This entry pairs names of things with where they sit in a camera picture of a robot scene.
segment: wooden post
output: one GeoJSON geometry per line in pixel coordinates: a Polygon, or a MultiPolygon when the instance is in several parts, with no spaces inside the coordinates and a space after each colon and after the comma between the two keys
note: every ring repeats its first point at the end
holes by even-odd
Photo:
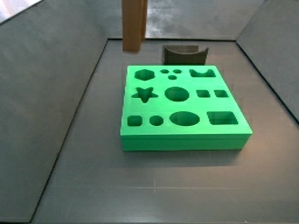
{"type": "Polygon", "coordinates": [[[145,38],[147,0],[123,0],[123,50],[137,53],[145,38]]]}

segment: shape sorter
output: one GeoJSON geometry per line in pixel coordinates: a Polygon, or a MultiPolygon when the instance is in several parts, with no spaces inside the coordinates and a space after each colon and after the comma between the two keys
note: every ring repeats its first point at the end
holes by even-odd
{"type": "Polygon", "coordinates": [[[129,66],[124,151],[239,150],[252,134],[215,66],[129,66]]]}

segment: gray tabletop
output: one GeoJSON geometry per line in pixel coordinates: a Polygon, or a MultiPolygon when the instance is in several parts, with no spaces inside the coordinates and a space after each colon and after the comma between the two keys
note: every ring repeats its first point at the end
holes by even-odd
{"type": "Polygon", "coordinates": [[[299,129],[233,42],[108,41],[33,222],[299,222],[299,129]],[[123,152],[128,65],[161,64],[163,45],[209,48],[253,135],[243,150],[123,152]]]}

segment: rectangular hole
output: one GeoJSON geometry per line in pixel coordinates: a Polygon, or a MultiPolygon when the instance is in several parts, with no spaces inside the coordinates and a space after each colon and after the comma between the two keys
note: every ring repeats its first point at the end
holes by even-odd
{"type": "Polygon", "coordinates": [[[213,90],[213,93],[219,98],[229,97],[225,90],[213,90]]]}
{"type": "Polygon", "coordinates": [[[201,98],[208,98],[211,97],[209,91],[208,90],[196,90],[196,94],[201,98]]]}
{"type": "Polygon", "coordinates": [[[229,111],[212,111],[208,112],[209,123],[213,125],[239,124],[239,121],[229,111]]]}
{"type": "Polygon", "coordinates": [[[143,124],[143,117],[140,115],[131,115],[127,118],[127,126],[129,127],[137,127],[143,124]]]}

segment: small circular hole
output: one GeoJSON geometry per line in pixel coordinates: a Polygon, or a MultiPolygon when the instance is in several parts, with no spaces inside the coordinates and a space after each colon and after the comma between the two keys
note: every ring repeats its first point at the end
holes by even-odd
{"type": "Polygon", "coordinates": [[[183,71],[180,69],[173,69],[172,70],[176,74],[180,74],[183,71]]]}
{"type": "Polygon", "coordinates": [[[164,119],[163,119],[159,115],[153,115],[153,116],[149,118],[149,123],[151,123],[153,126],[160,126],[160,125],[164,123],[164,119]]]}
{"type": "Polygon", "coordinates": [[[163,73],[163,74],[168,74],[169,71],[168,71],[167,69],[163,69],[163,70],[161,70],[161,73],[163,73]]]}
{"type": "Polygon", "coordinates": [[[173,81],[173,80],[176,80],[177,78],[176,78],[175,75],[169,75],[169,76],[168,76],[168,79],[169,79],[171,81],[173,81]]]}

